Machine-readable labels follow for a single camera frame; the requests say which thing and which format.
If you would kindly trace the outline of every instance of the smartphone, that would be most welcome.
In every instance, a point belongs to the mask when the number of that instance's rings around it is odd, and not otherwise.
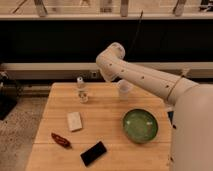
[[[98,157],[106,153],[107,150],[103,143],[100,141],[87,151],[81,154],[81,158],[85,164],[85,166],[88,166],[91,164],[93,161],[95,161]]]

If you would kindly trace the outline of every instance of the small bottle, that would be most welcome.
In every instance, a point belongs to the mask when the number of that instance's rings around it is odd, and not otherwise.
[[[86,92],[86,85],[82,77],[77,78],[77,88],[78,88],[78,97],[80,98],[81,103],[86,103],[88,101],[88,96]]]

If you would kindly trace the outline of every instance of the floor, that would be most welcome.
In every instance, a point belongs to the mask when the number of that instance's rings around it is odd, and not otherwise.
[[[101,0],[43,0],[48,14],[99,14]],[[120,12],[120,0],[112,1],[112,13]],[[177,0],[129,0],[129,13],[172,13]],[[201,0],[187,0],[184,12],[199,12]],[[0,14],[37,14],[34,0],[0,0]]]
[[[47,96],[21,96],[0,121],[0,171],[24,171]]]

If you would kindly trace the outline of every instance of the cable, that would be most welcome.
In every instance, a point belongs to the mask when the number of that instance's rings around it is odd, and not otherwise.
[[[135,36],[134,36],[134,38],[133,38],[133,40],[132,40],[131,46],[130,46],[130,48],[129,48],[129,50],[128,50],[126,56],[129,56],[129,55],[131,54],[132,50],[133,50],[134,47],[135,47],[135,43],[136,43],[137,38],[138,38],[138,35],[139,35],[139,33],[140,33],[142,17],[143,17],[143,10],[141,11],[141,15],[140,15],[140,18],[139,18],[137,30],[136,30],[136,32],[135,32]]]
[[[15,14],[28,0],[23,0],[17,7],[15,10],[13,10],[13,14]]]

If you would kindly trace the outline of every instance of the soap bar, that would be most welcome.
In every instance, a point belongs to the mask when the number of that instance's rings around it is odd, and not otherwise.
[[[81,116],[79,112],[68,113],[67,120],[70,131],[73,132],[82,129]]]

